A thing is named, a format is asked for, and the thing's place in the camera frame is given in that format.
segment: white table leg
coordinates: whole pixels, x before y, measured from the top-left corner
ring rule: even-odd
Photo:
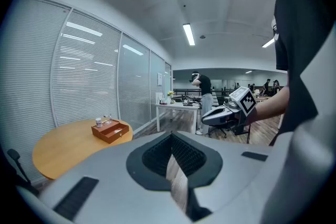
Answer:
[[[282,114],[281,117],[280,117],[280,122],[279,122],[278,129],[280,129],[280,127],[281,127],[281,125],[282,125],[282,120],[284,119],[283,115],[284,115],[284,114]]]
[[[194,110],[194,120],[193,120],[193,126],[191,128],[192,134],[196,134],[196,120],[197,120],[197,110]]]
[[[159,107],[156,107],[156,130],[157,132],[160,131],[160,113],[159,113]]]

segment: chair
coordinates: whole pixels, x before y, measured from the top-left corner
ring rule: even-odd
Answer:
[[[17,173],[16,173],[16,170],[15,170],[15,173],[16,173],[16,177],[15,177],[15,184],[17,186],[22,186],[24,188],[26,188],[27,190],[29,190],[31,193],[33,193],[35,196],[38,196],[39,194],[39,191],[34,188],[29,180],[29,178],[27,177],[25,171],[22,169],[21,167],[21,164],[19,162],[19,159],[20,159],[20,154],[14,150],[14,149],[9,149],[7,151],[7,154],[9,155],[9,157],[11,157],[11,159],[13,159],[13,161],[16,163],[17,167],[19,168],[20,172],[23,174],[23,176],[25,177],[26,181],[23,180],[22,177],[20,177]]]

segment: gray panel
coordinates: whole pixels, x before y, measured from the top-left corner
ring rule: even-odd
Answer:
[[[151,113],[152,119],[156,118],[156,107],[155,107],[155,93],[163,92],[163,95],[166,98],[164,92],[164,75],[165,75],[165,62],[162,58],[157,56],[155,53],[151,52]],[[158,73],[162,74],[162,85],[158,86],[157,84],[157,75]]]
[[[70,14],[68,23],[86,29],[66,25],[56,49],[52,90],[58,124],[94,119],[104,114],[117,119],[117,59],[121,33],[76,10]]]
[[[123,35],[118,78],[120,118],[128,122],[133,130],[150,121],[149,55],[147,48]]]
[[[44,0],[17,0],[2,29],[1,144],[4,152],[9,148],[19,152],[30,180],[43,178],[33,165],[33,148],[55,128],[49,92],[51,60],[69,11]]]

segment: black shirt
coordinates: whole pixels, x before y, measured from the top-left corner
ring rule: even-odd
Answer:
[[[307,89],[308,82],[303,81],[300,75],[329,36],[335,21],[333,2],[276,0],[276,67],[288,70],[290,92],[278,134],[293,131],[299,124],[317,115],[317,108]]]
[[[265,88],[266,88],[265,93],[268,93],[268,82],[266,82],[266,83],[264,84],[264,86],[265,86]]]
[[[201,82],[199,87],[202,89],[202,95],[205,95],[207,93],[211,93],[210,79],[205,75],[200,75],[200,78],[198,80]]]

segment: camera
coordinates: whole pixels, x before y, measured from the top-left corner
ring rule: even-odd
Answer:
[[[198,76],[198,73],[192,73],[191,79],[189,79],[189,82],[192,83],[197,76]]]

